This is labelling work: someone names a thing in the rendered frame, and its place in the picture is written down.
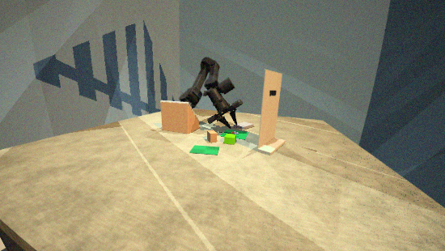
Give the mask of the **green square zone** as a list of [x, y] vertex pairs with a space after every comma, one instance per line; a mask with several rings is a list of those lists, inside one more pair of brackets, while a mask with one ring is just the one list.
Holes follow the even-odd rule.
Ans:
[[243, 131], [237, 131], [237, 130], [226, 130], [224, 131], [220, 136], [225, 137], [226, 134], [232, 134], [232, 132], [238, 132], [239, 134], [236, 135], [236, 138], [239, 139], [246, 139], [249, 132], [243, 132]]

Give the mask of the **green block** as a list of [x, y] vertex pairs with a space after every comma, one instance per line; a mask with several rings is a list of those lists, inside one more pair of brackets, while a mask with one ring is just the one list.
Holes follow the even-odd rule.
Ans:
[[224, 137], [224, 143], [234, 145], [236, 141], [236, 134], [226, 134]]

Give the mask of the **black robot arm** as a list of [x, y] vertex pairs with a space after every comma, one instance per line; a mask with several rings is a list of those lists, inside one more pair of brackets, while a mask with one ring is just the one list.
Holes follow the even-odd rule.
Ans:
[[220, 67], [215, 60], [210, 57], [204, 57], [201, 60], [200, 67], [201, 70], [193, 85], [179, 97], [180, 102], [188, 102], [192, 109], [196, 107], [201, 99], [202, 92], [200, 90], [208, 73], [210, 73], [209, 78], [204, 84], [207, 91], [204, 91], [203, 96], [208, 95], [212, 102], [221, 97], [221, 93], [225, 95], [235, 88], [229, 77], [221, 83], [218, 82], [218, 70]]

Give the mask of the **green flat square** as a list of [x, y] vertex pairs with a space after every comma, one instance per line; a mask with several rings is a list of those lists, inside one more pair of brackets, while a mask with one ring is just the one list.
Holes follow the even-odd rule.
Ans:
[[219, 147], [209, 147], [209, 146], [197, 146], [194, 145], [189, 153], [193, 154], [205, 154], [205, 155], [218, 155]]

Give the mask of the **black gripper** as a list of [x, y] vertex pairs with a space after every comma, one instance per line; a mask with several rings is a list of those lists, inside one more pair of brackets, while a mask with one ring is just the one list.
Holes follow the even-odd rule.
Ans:
[[[238, 108], [240, 105], [243, 104], [242, 100], [237, 100], [236, 102], [232, 103], [232, 106], [228, 106], [225, 99], [221, 96], [218, 99], [216, 99], [215, 101], [212, 102], [213, 106], [217, 109], [218, 114], [214, 114], [212, 117], [208, 118], [208, 122], [209, 124], [214, 122], [215, 120], [222, 122], [224, 125], [226, 125], [227, 127], [229, 127], [231, 129], [231, 126], [229, 125], [229, 123], [227, 122], [226, 118], [223, 117], [223, 114], [227, 113], [230, 111], [230, 115], [231, 118], [233, 119], [234, 123], [237, 125], [237, 120], [235, 117], [235, 111], [236, 108]], [[225, 110], [227, 109], [227, 110]], [[221, 114], [221, 112], [223, 111], [223, 113]]]

